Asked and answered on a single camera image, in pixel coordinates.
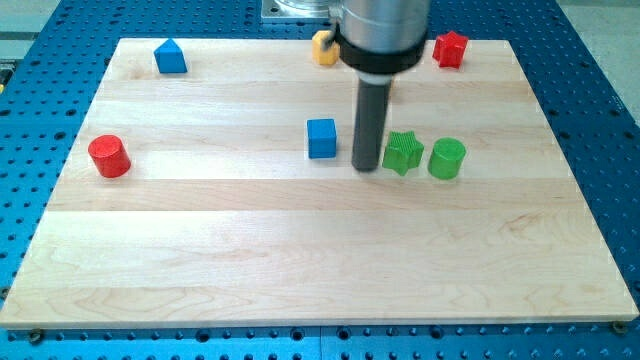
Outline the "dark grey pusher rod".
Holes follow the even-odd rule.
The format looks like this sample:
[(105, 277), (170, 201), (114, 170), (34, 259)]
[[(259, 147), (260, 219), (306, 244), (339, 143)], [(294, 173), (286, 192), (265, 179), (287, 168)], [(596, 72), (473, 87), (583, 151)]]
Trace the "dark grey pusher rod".
[(391, 77), (358, 80), (351, 163), (360, 172), (378, 167), (391, 81)]

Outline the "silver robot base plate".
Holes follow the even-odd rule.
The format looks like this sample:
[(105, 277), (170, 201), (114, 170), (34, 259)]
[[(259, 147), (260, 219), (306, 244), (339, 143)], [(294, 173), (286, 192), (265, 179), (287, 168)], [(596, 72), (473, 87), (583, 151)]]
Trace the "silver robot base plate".
[(266, 23), (326, 19), (331, 0), (262, 0), (261, 20)]

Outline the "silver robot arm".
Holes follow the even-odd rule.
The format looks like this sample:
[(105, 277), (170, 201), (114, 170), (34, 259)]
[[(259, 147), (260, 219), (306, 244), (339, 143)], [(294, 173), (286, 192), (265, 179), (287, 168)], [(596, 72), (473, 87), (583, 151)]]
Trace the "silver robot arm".
[(417, 65), (428, 35), (430, 0), (336, 0), (329, 5), (339, 57), (358, 76), (352, 166), (378, 167), (393, 77)]

